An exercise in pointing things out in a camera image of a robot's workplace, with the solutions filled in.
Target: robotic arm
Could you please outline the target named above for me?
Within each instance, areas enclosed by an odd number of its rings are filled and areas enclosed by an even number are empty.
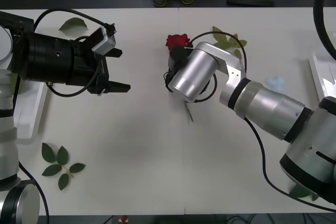
[[[311,111],[250,81],[239,59],[205,42],[196,46],[168,87],[193,102],[216,70],[229,76],[220,103],[287,141],[288,149],[280,160],[282,170],[295,183],[336,204],[336,99],[326,97]]]
[[[10,73],[24,80],[82,86],[102,95],[128,92],[130,86],[109,81],[106,57],[119,58],[114,24],[100,27],[83,42],[34,33],[34,21],[0,12],[0,223],[37,223],[39,191],[34,179],[21,180]]]

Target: table surface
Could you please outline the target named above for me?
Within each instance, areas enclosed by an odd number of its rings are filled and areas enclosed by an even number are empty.
[[[156,215],[265,212],[317,212],[273,190],[261,172],[257,140],[243,120],[219,103],[227,77],[218,73],[218,90],[201,104],[183,102],[167,92],[167,35],[189,37],[212,26],[238,33],[246,46],[249,79],[264,83],[282,76],[284,92],[313,108],[317,93],[308,64],[323,54],[311,8],[85,9],[82,12],[117,28],[120,59],[108,59],[110,80],[131,85],[126,94],[75,98],[48,95],[38,138],[19,146],[23,165],[40,183],[51,215]],[[42,10],[11,10],[36,19]],[[336,9],[326,8],[325,23],[335,30]],[[73,38],[58,31],[68,13],[52,13],[37,33]],[[89,31],[98,25],[86,21]],[[212,36],[199,41],[215,42]],[[57,85],[62,92],[78,88]],[[287,144],[259,130],[271,181],[288,191],[290,180],[279,160]],[[43,177],[48,166],[41,143],[64,146],[69,163],[86,164],[59,191],[59,175]],[[322,199],[317,204],[332,207]]]

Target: wire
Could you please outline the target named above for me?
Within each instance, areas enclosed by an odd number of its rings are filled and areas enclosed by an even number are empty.
[[[302,214],[302,217],[303,217],[303,224],[307,224],[307,219],[306,219],[305,214]]]
[[[309,214],[307,214],[307,217],[312,224],[316,224],[315,221],[313,220],[313,218]]]
[[[13,94],[13,110],[15,109],[17,95],[19,94],[20,81],[21,81],[21,77],[19,75],[17,75],[16,83],[15,83],[15,90],[14,90],[14,94]]]
[[[112,220],[114,217],[114,215],[111,215],[103,224],[106,224],[107,222],[109,222],[109,220]]]
[[[271,221],[272,224],[275,224],[274,219],[272,218],[272,216],[270,214],[266,214],[268,219]]]
[[[194,103],[205,102],[205,101],[209,100],[216,93],[217,86],[218,86],[218,81],[217,81],[217,77],[216,77],[215,73],[214,73],[214,80],[215,80],[215,86],[214,86],[214,90],[211,92],[211,94],[204,99],[195,100]]]
[[[251,224],[253,218],[254,218],[256,215],[257,215],[257,214],[253,214],[253,215],[251,215],[251,216],[247,219],[247,223]]]
[[[248,222],[241,216],[239,215],[233,215],[230,218],[228,218],[228,220],[226,221],[226,223],[229,223],[229,221],[232,220],[231,224],[233,224],[235,221],[240,220],[242,222],[244,222],[245,224],[247,224]]]
[[[235,39],[237,41],[237,43],[240,45],[242,51],[243,51],[243,55],[244,55],[244,70],[245,70],[245,73],[247,72],[247,58],[246,58],[246,52],[245,52],[245,49],[244,49],[244,46],[243,44],[240,42],[240,40],[238,38],[236,38],[235,36],[233,36],[232,34],[229,34],[229,33],[226,33],[224,31],[208,31],[206,33],[203,33],[203,34],[200,34],[200,35],[197,35],[195,38],[193,38],[191,41],[190,41],[190,44],[192,44],[196,39],[202,37],[202,36],[205,36],[205,35],[208,35],[208,34],[224,34],[224,35],[227,35],[233,39]]]
[[[59,93],[55,89],[53,89],[52,85],[50,85],[48,83],[47,83],[47,87],[51,90],[52,93],[54,93],[54,94],[56,94],[56,95],[58,95],[60,97],[75,97],[75,96],[77,96],[79,94],[82,94],[84,91],[86,91],[88,89],[88,87],[94,82],[94,80],[97,78],[97,75],[99,73],[100,66],[101,66],[101,60],[99,59],[96,71],[94,72],[91,80],[81,90],[78,90],[75,93],[72,93],[72,94],[62,94],[62,93]]]
[[[329,36],[325,29],[326,27],[324,25],[323,5],[324,0],[314,0],[313,16],[315,28],[322,44],[324,45],[330,56],[336,60],[336,50],[329,39]]]
[[[45,12],[43,12],[43,13],[37,18],[36,22],[34,23],[34,31],[36,30],[36,28],[37,28],[38,24],[41,22],[41,20],[42,20],[47,14],[52,13],[52,12],[66,12],[66,13],[73,13],[73,14],[76,14],[76,15],[81,16],[81,17],[83,17],[83,18],[86,18],[86,19],[88,19],[88,20],[90,20],[90,21],[92,21],[92,22],[95,22],[95,23],[97,23],[97,24],[99,24],[99,25],[105,27],[106,29],[108,29],[108,28],[110,27],[109,24],[104,23],[104,22],[102,22],[102,21],[100,21],[100,20],[98,20],[98,19],[96,19],[96,18],[90,17],[90,16],[88,16],[88,15],[86,15],[86,14],[84,14],[84,13],[80,13],[80,12],[78,12],[78,11],[76,11],[76,10],[72,10],[72,9],[64,9],[64,8],[53,8],[53,9],[48,9],[48,10],[46,10]]]
[[[244,118],[245,122],[247,122],[247,124],[250,126],[250,128],[252,129],[253,133],[255,134],[257,140],[258,140],[258,143],[260,145],[260,150],[261,150],[261,157],[262,157],[262,171],[263,171],[263,175],[264,175],[264,178],[266,180],[266,182],[276,191],[278,191],[279,193],[283,194],[283,195],[286,195],[287,197],[289,198],[292,198],[298,202],[301,202],[303,204],[306,204],[308,206],[311,206],[311,207],[316,207],[318,209],[322,209],[322,210],[325,210],[325,211],[330,211],[330,212],[336,212],[336,209],[332,209],[332,208],[328,208],[328,207],[322,207],[322,206],[319,206],[319,205],[315,205],[313,203],[310,203],[310,202],[306,202],[304,200],[301,200],[301,199],[298,199],[298,198],[294,198],[292,196],[290,196],[288,193],[282,191],[281,189],[279,189],[278,187],[276,187],[268,178],[267,176],[267,172],[266,172],[266,155],[265,155],[265,149],[264,149],[264,145],[262,144],[262,141],[261,141],[261,138],[256,130],[256,128],[254,128],[254,126],[252,125],[252,123],[249,121],[249,119],[247,118]]]
[[[80,36],[77,39],[75,39],[75,41],[80,41],[82,39],[87,39],[87,38],[89,38],[89,36]]]
[[[19,167],[30,179],[32,179],[32,180],[35,181],[35,186],[36,186],[37,190],[39,191],[39,193],[41,194],[41,198],[42,198],[42,201],[43,201],[44,209],[46,211],[46,224],[49,224],[49,208],[48,208],[46,196],[44,195],[44,193],[42,191],[42,188],[40,187],[40,185],[38,184],[38,182],[36,181],[36,179],[21,164],[21,162],[19,162]]]
[[[327,217],[327,216],[324,216],[324,215],[321,215],[321,214],[312,214],[312,215],[316,215],[316,216],[319,216],[319,217],[321,217],[321,218],[323,218],[323,219],[325,219],[325,220],[328,220],[328,221],[330,221],[330,222],[336,223],[336,220],[331,219],[331,218],[329,218],[329,217]]]

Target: artificial rose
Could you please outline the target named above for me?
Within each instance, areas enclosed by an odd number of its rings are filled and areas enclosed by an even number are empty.
[[[187,34],[182,35],[168,35],[166,46],[169,50],[171,50],[173,47],[181,46],[186,47],[189,43],[190,39],[188,38]]]

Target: light blue object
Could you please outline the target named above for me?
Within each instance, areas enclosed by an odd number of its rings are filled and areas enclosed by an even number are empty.
[[[269,77],[265,79],[266,87],[274,92],[284,93],[285,79],[282,76]]]

